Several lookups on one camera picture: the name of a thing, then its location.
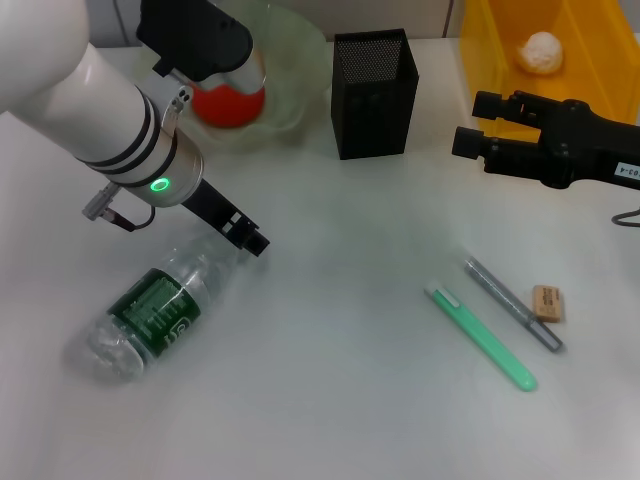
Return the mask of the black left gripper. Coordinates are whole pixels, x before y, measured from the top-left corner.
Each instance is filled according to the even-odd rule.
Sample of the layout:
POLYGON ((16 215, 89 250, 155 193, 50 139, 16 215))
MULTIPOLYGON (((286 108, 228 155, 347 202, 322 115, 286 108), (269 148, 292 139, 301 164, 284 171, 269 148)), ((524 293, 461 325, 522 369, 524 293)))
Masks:
POLYGON ((206 180, 201 180, 194 193, 182 205, 210 225, 238 249, 259 257, 270 245, 259 227, 206 180))

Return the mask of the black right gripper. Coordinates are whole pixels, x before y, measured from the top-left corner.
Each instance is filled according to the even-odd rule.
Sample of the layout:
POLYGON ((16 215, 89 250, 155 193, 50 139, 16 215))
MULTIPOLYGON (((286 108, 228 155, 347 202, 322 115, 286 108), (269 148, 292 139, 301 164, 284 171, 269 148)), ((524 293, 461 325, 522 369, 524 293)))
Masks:
POLYGON ((537 145, 457 127, 452 154, 483 158, 486 173, 537 180, 555 189, 579 180, 639 188, 639 127, 603 118, 582 101, 478 91, 472 116, 540 129, 537 145))

